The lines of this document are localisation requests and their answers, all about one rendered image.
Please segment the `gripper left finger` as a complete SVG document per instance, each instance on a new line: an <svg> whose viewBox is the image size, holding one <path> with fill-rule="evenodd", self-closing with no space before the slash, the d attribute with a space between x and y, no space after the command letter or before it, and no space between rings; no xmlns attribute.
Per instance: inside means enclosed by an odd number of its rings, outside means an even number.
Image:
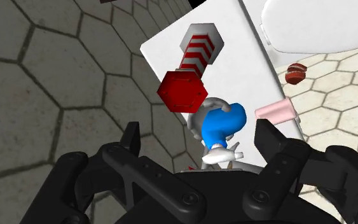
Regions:
<svg viewBox="0 0 358 224"><path fill-rule="evenodd" d="M136 204L137 185L182 224L197 224L206 214L205 197L148 157L139 156L139 122L130 122L118 143L100 147L92 157L62 155L20 224L90 224L85 211L96 193L110 191L124 208Z"/></svg>

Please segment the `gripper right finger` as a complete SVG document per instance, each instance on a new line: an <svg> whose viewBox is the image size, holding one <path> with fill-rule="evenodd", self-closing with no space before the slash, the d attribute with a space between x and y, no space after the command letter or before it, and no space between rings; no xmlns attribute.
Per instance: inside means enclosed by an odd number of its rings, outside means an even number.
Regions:
<svg viewBox="0 0 358 224"><path fill-rule="evenodd" d="M286 138L267 119L256 122L254 144L267 164L244 192L242 207L253 220L272 220L292 186L315 186L347 224L358 224L358 152L340 145L324 152Z"/></svg>

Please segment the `pink block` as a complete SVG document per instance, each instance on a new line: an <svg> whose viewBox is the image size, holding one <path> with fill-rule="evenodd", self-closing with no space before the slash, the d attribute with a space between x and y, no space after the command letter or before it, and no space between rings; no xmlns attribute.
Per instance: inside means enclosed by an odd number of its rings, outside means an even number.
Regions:
<svg viewBox="0 0 358 224"><path fill-rule="evenodd" d="M254 111L256 119L267 119L273 125L294 120L297 124L301 122L290 98L274 102Z"/></svg>

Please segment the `blue and white figure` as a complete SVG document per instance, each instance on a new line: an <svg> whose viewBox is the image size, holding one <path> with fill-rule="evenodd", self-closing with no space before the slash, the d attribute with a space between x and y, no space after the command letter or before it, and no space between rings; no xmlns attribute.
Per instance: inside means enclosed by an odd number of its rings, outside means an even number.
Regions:
<svg viewBox="0 0 358 224"><path fill-rule="evenodd" d="M241 104L229 104L217 97L206 98L196 113L188 115L187 128L205 145L202 169L244 157L242 152L236 151L239 143L229 147L227 142L246 123L247 115Z"/></svg>

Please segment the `small red-brown round object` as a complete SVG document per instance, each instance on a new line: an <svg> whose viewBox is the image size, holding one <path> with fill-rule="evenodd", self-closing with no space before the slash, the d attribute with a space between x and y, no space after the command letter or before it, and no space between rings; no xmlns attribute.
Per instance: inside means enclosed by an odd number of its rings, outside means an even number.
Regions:
<svg viewBox="0 0 358 224"><path fill-rule="evenodd" d="M297 85L306 78L307 67L300 63L293 63L287 68L285 80L287 83Z"/></svg>

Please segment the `red white striped hexagonal bolt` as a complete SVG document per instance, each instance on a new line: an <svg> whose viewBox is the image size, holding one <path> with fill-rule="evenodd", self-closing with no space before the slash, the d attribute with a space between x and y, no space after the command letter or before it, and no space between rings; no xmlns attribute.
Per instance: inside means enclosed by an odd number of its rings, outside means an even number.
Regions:
<svg viewBox="0 0 358 224"><path fill-rule="evenodd" d="M216 60L224 41L213 23L191 24L180 47L179 67L166 72L157 90L166 107L174 113L196 113L208 96L202 76Z"/></svg>

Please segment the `white toilet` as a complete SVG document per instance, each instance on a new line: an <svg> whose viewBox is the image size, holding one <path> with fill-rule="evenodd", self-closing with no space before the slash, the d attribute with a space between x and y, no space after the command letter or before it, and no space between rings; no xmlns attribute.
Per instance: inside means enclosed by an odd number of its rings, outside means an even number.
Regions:
<svg viewBox="0 0 358 224"><path fill-rule="evenodd" d="M224 46L202 82L209 97L241 104L247 123L229 141L243 163L262 167L254 146L254 111L286 97L301 122L278 124L287 137L316 150L358 149L358 0L206 0L141 45L159 79L179 67L191 24L213 23ZM293 63L307 67L286 82Z"/></svg>

